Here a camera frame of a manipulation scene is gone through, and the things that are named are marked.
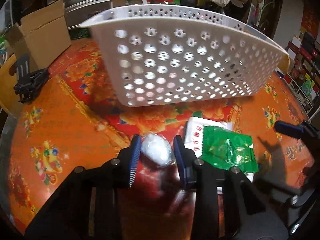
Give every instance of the orange tablecloth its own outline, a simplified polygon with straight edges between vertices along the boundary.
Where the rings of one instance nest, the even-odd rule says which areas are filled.
[[[134,134],[152,131],[172,143],[191,116],[233,122],[234,131],[252,136],[260,173],[274,172],[290,186],[300,187],[302,168],[312,165],[300,140],[273,130],[276,120],[298,124],[306,118],[275,73],[251,97],[130,108],[117,101],[92,40],[75,41],[50,71],[40,96],[24,107],[12,140],[8,197],[21,232],[74,167],[102,165]],[[139,162],[135,184],[120,200],[125,239],[188,239],[194,194],[180,190],[175,166],[149,169]],[[137,230],[141,226],[149,229]]]

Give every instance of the metal screw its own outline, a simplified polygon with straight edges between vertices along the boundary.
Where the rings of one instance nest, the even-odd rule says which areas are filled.
[[[203,160],[201,160],[201,159],[196,159],[195,160],[195,165],[197,165],[197,166],[202,166],[204,164],[204,161]]]
[[[73,171],[75,173],[81,173],[82,171],[84,171],[84,168],[82,166],[78,166],[78,167],[75,167],[75,169]]]
[[[120,163],[120,160],[119,159],[117,159],[117,158],[113,158],[112,160],[111,160],[111,164],[112,165],[118,165]]]
[[[298,196],[297,196],[297,195],[295,195],[295,196],[293,196],[293,197],[291,198],[291,204],[292,204],[292,205],[294,205],[295,203],[297,203],[297,201],[298,201]]]
[[[230,170],[235,174],[238,174],[240,172],[240,169],[237,166],[232,167]]]

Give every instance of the wall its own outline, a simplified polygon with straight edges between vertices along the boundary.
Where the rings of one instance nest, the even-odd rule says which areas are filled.
[[[300,34],[303,0],[283,0],[278,26],[273,40],[285,48],[294,35]]]

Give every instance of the green packet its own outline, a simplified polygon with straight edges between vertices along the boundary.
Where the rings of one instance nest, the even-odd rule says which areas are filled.
[[[258,171],[251,136],[217,126],[204,127],[201,158],[219,169],[238,166],[243,173]]]

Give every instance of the perforated basket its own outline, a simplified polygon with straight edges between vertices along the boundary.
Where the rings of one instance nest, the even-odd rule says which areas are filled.
[[[253,95],[287,54],[240,21],[183,6],[113,8],[81,27],[127,106]]]

